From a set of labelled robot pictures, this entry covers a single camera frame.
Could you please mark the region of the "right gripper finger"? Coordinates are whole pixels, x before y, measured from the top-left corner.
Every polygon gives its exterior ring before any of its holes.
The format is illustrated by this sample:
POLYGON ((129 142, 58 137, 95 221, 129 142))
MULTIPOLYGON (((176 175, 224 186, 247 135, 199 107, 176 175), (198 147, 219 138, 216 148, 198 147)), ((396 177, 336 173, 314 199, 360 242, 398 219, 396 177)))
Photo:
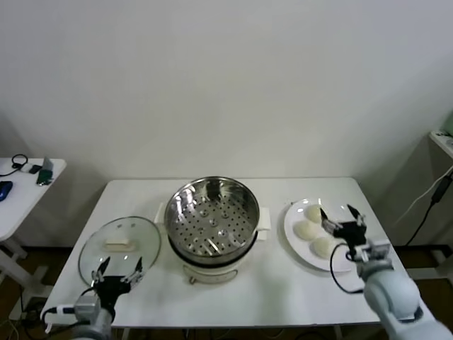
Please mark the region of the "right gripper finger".
POLYGON ((328 234, 335 234, 336 230, 339 229, 339 225, 336 222, 331 221, 325 211, 320 208, 321 215, 321 226, 328 234))
POLYGON ((361 214, 356 208, 347 204, 349 211, 351 212, 352 216, 355 218, 357 225, 365 225, 365 216, 361 214))

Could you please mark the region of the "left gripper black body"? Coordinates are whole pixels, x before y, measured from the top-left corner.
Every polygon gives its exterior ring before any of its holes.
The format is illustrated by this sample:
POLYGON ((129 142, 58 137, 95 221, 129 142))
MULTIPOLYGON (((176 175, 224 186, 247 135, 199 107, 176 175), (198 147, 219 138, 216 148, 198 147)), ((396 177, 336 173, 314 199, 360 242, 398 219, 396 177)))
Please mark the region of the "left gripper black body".
POLYGON ((101 307, 109 312, 115 311, 117 299, 131 291, 132 285, 121 276, 104 276, 95 279, 93 288, 101 301, 101 307))

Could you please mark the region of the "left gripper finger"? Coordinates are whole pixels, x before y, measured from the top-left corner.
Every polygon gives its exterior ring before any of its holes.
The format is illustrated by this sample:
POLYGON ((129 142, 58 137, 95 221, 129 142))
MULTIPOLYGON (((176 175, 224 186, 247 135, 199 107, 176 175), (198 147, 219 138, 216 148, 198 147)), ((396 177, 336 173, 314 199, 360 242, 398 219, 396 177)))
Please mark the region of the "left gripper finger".
POLYGON ((105 258, 99 265, 99 267, 91 272, 91 278, 92 278, 92 286, 95 286, 96 284, 103 282, 104 280, 104 273, 110 263, 110 257, 108 256, 105 258))
POLYGON ((129 284, 138 284, 144 275, 142 257, 139 258, 134 270, 122 278, 122 282, 129 284))

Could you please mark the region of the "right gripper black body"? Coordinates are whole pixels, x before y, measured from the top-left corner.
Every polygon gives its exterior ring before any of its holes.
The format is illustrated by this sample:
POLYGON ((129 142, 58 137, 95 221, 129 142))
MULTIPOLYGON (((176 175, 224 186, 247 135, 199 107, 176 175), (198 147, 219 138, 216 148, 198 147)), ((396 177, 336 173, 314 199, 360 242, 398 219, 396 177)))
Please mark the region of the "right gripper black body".
POLYGON ((344 240, 350 248, 355 248, 367 243, 366 231, 367 226, 363 222, 340 222, 334 229, 333 236, 344 240))

